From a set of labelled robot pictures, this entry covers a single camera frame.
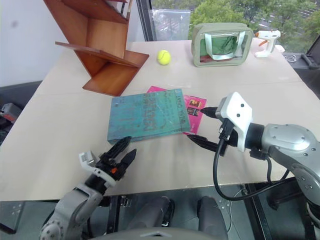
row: table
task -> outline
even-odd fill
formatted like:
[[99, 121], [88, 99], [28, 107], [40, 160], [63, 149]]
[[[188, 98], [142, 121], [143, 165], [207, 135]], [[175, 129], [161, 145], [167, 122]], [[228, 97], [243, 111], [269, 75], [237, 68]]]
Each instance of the table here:
[[[217, 106], [237, 91], [253, 109], [258, 124], [299, 124], [320, 139], [320, 102], [282, 55], [255, 58], [260, 40], [254, 38], [247, 60], [240, 66], [195, 67], [191, 42], [134, 42], [128, 50], [150, 54], [123, 92], [145, 93], [151, 85], [182, 88], [186, 95]], [[161, 66], [157, 51], [168, 50], [172, 62]], [[110, 149], [107, 142], [111, 96], [83, 90], [90, 79], [81, 62], [66, 50], [43, 80], [1, 146], [0, 201], [60, 199], [89, 173], [78, 154], [97, 156]], [[203, 116], [198, 134], [218, 141], [220, 122]], [[123, 195], [213, 184], [213, 153], [176, 134], [132, 142], [137, 155], [124, 178], [107, 195]], [[272, 179], [285, 169], [273, 161]], [[218, 167], [221, 185], [266, 181], [267, 162], [249, 151], [229, 147]]]

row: book cover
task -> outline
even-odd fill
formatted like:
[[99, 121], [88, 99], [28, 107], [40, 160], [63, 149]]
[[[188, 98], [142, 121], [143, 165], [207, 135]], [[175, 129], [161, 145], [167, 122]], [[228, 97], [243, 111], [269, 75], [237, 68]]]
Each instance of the book cover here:
[[131, 136], [132, 141], [177, 134], [190, 129], [181, 89], [114, 97], [107, 140]]
[[[165, 90], [166, 89], [161, 87], [151, 86], [147, 93], [160, 92]], [[200, 112], [200, 109], [203, 109], [205, 107], [207, 100], [200, 97], [188, 95], [184, 95], [183, 98], [190, 122], [190, 129], [189, 131], [185, 131], [184, 134], [197, 134], [203, 115], [203, 113]]]

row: pink book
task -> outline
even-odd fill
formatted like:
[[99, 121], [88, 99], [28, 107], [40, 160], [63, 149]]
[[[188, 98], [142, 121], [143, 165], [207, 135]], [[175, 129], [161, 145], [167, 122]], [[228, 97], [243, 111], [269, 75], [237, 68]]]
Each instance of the pink book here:
[[[160, 92], [165, 90], [166, 89], [161, 87], [151, 86], [147, 93]], [[203, 113], [200, 112], [200, 109], [203, 109], [205, 107], [207, 100], [188, 95], [184, 95], [183, 97], [190, 122], [190, 131], [184, 132], [184, 134], [197, 134], [203, 115]]]

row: yellow tennis ball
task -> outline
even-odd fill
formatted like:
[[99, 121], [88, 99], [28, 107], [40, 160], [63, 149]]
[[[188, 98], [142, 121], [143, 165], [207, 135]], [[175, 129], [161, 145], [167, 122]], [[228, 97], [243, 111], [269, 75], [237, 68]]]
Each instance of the yellow tennis ball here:
[[171, 55], [167, 50], [158, 51], [157, 60], [161, 65], [167, 65], [171, 61]]

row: window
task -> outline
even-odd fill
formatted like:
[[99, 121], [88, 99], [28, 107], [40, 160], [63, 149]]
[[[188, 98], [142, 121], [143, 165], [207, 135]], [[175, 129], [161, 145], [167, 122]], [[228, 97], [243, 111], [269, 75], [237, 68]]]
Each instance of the window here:
[[305, 53], [320, 34], [320, 3], [312, 0], [139, 1], [148, 5], [154, 41], [191, 39], [200, 23], [239, 22], [254, 32], [279, 30], [286, 52]]

